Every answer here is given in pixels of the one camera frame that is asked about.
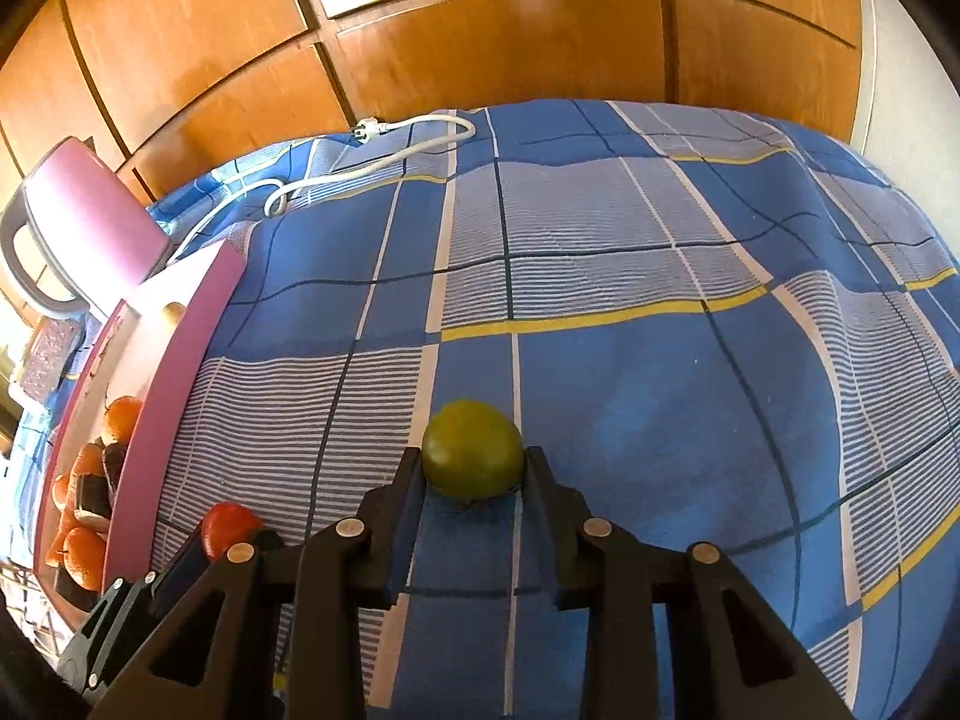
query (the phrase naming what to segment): metal pin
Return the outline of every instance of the metal pin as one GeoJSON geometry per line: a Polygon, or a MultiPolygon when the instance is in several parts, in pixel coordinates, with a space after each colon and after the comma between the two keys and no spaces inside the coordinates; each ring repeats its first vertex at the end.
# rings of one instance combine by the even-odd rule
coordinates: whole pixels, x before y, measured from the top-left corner
{"type": "Polygon", "coordinates": [[[613,533],[613,525],[603,517],[591,517],[584,522],[584,533],[594,538],[606,538],[613,533]]]}
{"type": "Polygon", "coordinates": [[[247,562],[254,554],[256,554],[256,549],[253,549],[253,545],[241,541],[227,550],[227,560],[230,562],[247,562]]]}
{"type": "Polygon", "coordinates": [[[360,536],[364,528],[366,528],[366,526],[363,524],[362,519],[347,517],[347,519],[342,519],[337,523],[337,536],[354,538],[354,536],[360,536]]]}
{"type": "Polygon", "coordinates": [[[720,560],[720,550],[709,541],[701,541],[699,544],[694,544],[690,552],[693,555],[693,560],[696,560],[696,562],[704,562],[707,565],[720,560]]]}

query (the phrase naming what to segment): blue plaid tablecloth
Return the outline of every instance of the blue plaid tablecloth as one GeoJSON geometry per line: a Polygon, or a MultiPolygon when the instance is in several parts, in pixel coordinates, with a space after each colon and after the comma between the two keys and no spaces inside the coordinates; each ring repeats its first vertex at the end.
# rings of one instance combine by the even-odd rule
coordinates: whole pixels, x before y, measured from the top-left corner
{"type": "MultiPolygon", "coordinates": [[[[303,191],[261,220],[268,188],[224,211],[248,264],[176,438],[155,567],[223,499],[302,541],[389,482],[431,413],[476,398],[594,514],[720,545],[854,714],[889,717],[957,597],[960,279],[942,239],[795,124],[598,100],[462,115],[471,140],[347,199],[303,191]]],[[[174,200],[447,127],[282,143],[174,200]]],[[[370,717],[576,716],[586,618],[550,608],[526,538],[516,497],[429,496],[400,603],[361,616],[370,717]]]]}

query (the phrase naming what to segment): gray handle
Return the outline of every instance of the gray handle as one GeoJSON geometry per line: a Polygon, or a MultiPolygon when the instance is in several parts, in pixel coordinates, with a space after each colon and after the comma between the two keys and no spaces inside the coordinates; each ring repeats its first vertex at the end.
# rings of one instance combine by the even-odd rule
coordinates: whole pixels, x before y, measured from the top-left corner
{"type": "MultiPolygon", "coordinates": [[[[30,212],[27,209],[27,197],[21,184],[3,210],[3,215],[0,215],[0,263],[2,263],[8,278],[20,288],[27,303],[30,303],[40,314],[46,314],[53,319],[72,319],[72,317],[85,314],[90,310],[89,303],[83,298],[54,300],[40,287],[37,287],[37,284],[31,279],[30,274],[27,273],[16,255],[16,249],[13,247],[13,236],[21,227],[27,227],[40,245],[40,236],[37,234],[37,230],[32,229],[31,222],[30,212]]],[[[50,262],[51,255],[46,247],[41,245],[40,250],[46,255],[50,269],[54,271],[56,277],[64,281],[59,264],[50,262]]],[[[68,281],[64,281],[64,285],[69,289],[73,288],[68,281]]]]}

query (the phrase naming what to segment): green fruit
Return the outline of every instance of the green fruit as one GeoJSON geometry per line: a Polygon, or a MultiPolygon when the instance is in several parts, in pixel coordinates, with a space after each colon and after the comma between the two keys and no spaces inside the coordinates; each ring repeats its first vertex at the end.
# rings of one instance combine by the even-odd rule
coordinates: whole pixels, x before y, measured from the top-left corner
{"type": "Polygon", "coordinates": [[[424,475],[444,495],[474,501],[503,495],[520,483],[520,431],[486,403],[455,400],[424,431],[424,475]]]}

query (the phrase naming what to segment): red tomato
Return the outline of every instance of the red tomato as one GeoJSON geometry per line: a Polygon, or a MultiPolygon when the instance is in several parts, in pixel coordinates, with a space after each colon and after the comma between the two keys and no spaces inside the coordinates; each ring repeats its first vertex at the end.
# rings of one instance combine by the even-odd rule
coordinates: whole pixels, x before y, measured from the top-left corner
{"type": "Polygon", "coordinates": [[[218,503],[210,508],[200,525],[203,552],[213,562],[262,527],[263,521],[247,507],[233,501],[218,503]]]}

